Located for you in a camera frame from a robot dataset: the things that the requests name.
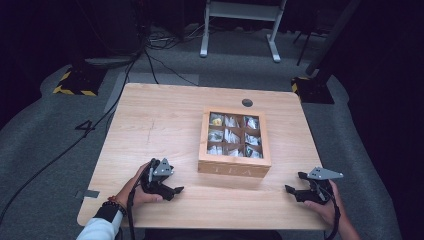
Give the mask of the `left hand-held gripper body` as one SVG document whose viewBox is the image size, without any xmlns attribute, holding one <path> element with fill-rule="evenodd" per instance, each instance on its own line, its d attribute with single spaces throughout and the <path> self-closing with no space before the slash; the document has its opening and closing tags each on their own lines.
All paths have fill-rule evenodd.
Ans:
<svg viewBox="0 0 424 240">
<path fill-rule="evenodd" d="M 162 160 L 153 158 L 141 174 L 141 187 L 145 193 L 158 194 L 164 199 L 165 189 L 168 186 L 162 180 L 163 177 L 172 174 L 173 167 L 166 158 Z"/>
</svg>

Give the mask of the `black stand striped base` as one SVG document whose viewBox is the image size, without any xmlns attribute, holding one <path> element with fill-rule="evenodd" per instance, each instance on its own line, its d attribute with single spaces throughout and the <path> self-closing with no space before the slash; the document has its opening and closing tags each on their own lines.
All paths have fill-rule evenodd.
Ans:
<svg viewBox="0 0 424 240">
<path fill-rule="evenodd" d="M 106 73 L 107 70 L 104 67 L 90 64 L 85 60 L 77 61 L 67 69 L 53 92 L 97 96 Z"/>
<path fill-rule="evenodd" d="M 313 18 L 314 25 L 309 29 L 326 36 L 322 48 L 305 70 L 309 78 L 295 77 L 291 80 L 292 91 L 302 103 L 334 103 L 327 82 L 338 65 L 338 38 L 342 36 L 361 0 L 349 0 L 343 9 L 336 9 L 330 3 L 331 0 L 318 0 Z"/>
</svg>

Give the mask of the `group of tea packets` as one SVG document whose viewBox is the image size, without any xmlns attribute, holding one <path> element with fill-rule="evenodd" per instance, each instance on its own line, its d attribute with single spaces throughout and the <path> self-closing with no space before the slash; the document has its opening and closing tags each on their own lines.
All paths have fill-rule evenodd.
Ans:
<svg viewBox="0 0 424 240">
<path fill-rule="evenodd" d="M 208 123 L 208 154 L 257 159 L 263 157 L 258 116 L 211 112 Z"/>
</svg>

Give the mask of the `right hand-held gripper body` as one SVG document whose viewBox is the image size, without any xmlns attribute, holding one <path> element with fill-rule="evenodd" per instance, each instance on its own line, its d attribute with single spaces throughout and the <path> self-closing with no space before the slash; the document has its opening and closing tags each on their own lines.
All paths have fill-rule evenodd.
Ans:
<svg viewBox="0 0 424 240">
<path fill-rule="evenodd" d="M 331 179 L 343 178 L 344 174 L 322 167 L 315 167 L 308 174 L 311 179 L 309 190 L 296 190 L 296 200 L 298 202 L 312 201 L 321 205 L 326 204 L 333 196 Z"/>
</svg>

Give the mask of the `person's right hand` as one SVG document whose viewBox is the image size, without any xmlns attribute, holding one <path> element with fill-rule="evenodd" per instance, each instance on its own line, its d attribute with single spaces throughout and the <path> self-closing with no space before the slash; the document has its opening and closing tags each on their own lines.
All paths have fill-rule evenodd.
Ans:
<svg viewBox="0 0 424 240">
<path fill-rule="evenodd" d="M 336 204 L 340 211 L 339 225 L 342 225 L 347 220 L 344 204 L 340 197 L 337 185 L 332 180 L 330 180 L 330 184 L 332 186 Z M 327 224 L 331 226 L 334 225 L 336 213 L 335 213 L 334 204 L 332 202 L 327 202 L 325 205 L 321 205 L 312 201 L 305 201 L 304 204 L 306 205 L 308 209 L 319 214 Z"/>
</svg>

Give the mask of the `person's dark clothing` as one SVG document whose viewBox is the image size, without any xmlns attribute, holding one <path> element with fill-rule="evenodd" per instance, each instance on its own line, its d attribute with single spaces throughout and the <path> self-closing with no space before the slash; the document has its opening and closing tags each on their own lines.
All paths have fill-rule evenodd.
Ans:
<svg viewBox="0 0 424 240">
<path fill-rule="evenodd" d="M 283 240 L 275 230 L 147 229 L 143 240 Z"/>
</svg>

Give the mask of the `grey round stand base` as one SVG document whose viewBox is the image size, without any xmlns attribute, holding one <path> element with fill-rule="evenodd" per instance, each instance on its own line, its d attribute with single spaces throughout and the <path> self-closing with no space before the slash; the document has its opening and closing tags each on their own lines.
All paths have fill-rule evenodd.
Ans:
<svg viewBox="0 0 424 240">
<path fill-rule="evenodd" d="M 97 68 L 113 69 L 128 65 L 133 60 L 133 57 L 89 58 L 85 60 L 85 63 Z"/>
</svg>

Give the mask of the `wooden tea box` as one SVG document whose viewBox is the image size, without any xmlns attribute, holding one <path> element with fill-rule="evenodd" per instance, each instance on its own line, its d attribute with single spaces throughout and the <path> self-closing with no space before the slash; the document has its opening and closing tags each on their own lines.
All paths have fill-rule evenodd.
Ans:
<svg viewBox="0 0 424 240">
<path fill-rule="evenodd" d="M 207 153 L 207 133 L 209 114 L 221 112 L 240 115 L 258 116 L 262 135 L 263 157 L 247 158 Z M 201 139 L 199 148 L 198 171 L 201 173 L 221 174 L 230 176 L 264 178 L 272 166 L 267 134 L 267 122 L 263 112 L 244 108 L 206 107 L 203 112 Z"/>
</svg>

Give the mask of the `dark tripod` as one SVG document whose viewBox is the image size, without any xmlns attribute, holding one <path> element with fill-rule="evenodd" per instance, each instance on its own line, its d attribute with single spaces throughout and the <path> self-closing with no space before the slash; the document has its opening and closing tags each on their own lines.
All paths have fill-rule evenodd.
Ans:
<svg viewBox="0 0 424 240">
<path fill-rule="evenodd" d="M 311 40 L 312 37 L 321 37 L 321 34 L 319 34 L 318 32 L 314 32 L 314 31 L 299 31 L 296 34 L 296 37 L 294 38 L 294 40 L 292 41 L 293 45 L 296 45 L 300 39 L 303 39 L 303 42 L 301 44 L 301 50 L 299 53 L 299 56 L 297 58 L 297 62 L 296 65 L 299 66 L 300 63 L 302 62 L 302 59 L 304 57 L 304 54 L 306 52 L 306 49 L 308 47 L 309 41 Z"/>
</svg>

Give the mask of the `grey tape piece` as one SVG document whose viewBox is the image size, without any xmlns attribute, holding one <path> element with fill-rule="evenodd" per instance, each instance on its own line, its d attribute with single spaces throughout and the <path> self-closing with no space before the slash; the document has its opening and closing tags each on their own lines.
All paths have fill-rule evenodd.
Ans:
<svg viewBox="0 0 424 240">
<path fill-rule="evenodd" d="M 78 190 L 75 194 L 76 199 L 83 200 L 84 198 L 97 198 L 99 196 L 99 191 L 94 190 Z"/>
</svg>

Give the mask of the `white metal stand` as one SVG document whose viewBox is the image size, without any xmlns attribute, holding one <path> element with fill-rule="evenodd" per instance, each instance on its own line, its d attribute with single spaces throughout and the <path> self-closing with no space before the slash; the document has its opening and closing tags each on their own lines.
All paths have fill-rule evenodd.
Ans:
<svg viewBox="0 0 424 240">
<path fill-rule="evenodd" d="M 257 20 L 273 23 L 272 33 L 266 35 L 266 41 L 275 63 L 281 61 L 275 38 L 283 17 L 287 0 L 281 0 L 278 6 L 265 6 L 255 4 L 220 2 L 217 0 L 206 0 L 204 11 L 204 32 L 199 55 L 205 58 L 208 55 L 209 23 L 214 18 L 230 18 L 242 20 Z"/>
</svg>

